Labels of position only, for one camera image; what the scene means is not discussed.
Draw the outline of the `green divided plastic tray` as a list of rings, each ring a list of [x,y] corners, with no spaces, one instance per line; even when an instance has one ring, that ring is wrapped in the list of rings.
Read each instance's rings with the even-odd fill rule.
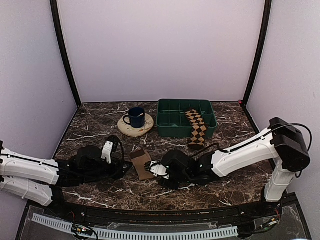
[[[190,137],[193,128],[185,114],[190,109],[200,113],[208,126],[205,137],[211,138],[218,123],[212,103],[204,99],[160,99],[156,116],[158,135],[165,138]]]

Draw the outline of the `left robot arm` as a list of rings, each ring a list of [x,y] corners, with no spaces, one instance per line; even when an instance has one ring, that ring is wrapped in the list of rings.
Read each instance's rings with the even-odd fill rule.
[[[71,208],[64,202],[62,188],[122,179],[133,164],[112,156],[121,146],[119,138],[111,136],[103,148],[82,147],[69,160],[34,158],[1,147],[0,189],[50,206],[58,217],[67,218]]]

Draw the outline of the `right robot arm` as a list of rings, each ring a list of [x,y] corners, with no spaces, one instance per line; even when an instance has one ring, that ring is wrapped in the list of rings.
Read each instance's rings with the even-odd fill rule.
[[[180,150],[170,150],[160,162],[153,162],[150,172],[162,177],[170,189],[181,183],[205,186],[229,174],[258,162],[275,159],[276,167],[264,187],[264,198],[255,205],[255,213],[266,217],[275,208],[296,173],[311,163],[310,145],[305,143],[299,123],[287,123],[279,117],[269,121],[269,127],[254,137],[229,147],[203,155],[198,160]]]

